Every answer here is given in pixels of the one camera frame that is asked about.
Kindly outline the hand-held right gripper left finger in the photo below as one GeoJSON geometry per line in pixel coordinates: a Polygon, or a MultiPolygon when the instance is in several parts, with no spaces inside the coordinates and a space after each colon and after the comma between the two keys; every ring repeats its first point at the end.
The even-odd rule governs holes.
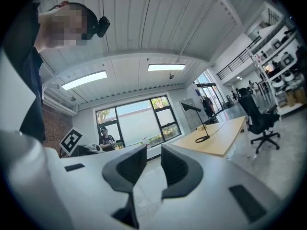
{"type": "Polygon", "coordinates": [[[116,210],[112,217],[130,227],[139,228],[133,188],[147,164],[147,148],[139,145],[133,150],[109,161],[102,170],[104,180],[116,192],[128,194],[124,207],[116,210]]]}

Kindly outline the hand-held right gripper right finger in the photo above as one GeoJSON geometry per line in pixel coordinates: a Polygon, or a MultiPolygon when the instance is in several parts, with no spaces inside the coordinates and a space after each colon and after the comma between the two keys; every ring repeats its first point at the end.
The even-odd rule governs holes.
{"type": "Polygon", "coordinates": [[[167,145],[161,147],[161,166],[167,183],[162,199],[186,197],[203,178],[203,168],[196,160],[167,145]]]}

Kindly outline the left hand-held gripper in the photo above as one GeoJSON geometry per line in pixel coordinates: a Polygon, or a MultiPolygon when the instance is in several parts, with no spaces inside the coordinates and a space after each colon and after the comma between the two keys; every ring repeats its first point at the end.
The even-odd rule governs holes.
{"type": "Polygon", "coordinates": [[[60,151],[65,152],[68,157],[80,157],[103,153],[99,145],[91,143],[89,138],[73,127],[59,143],[60,151]]]}

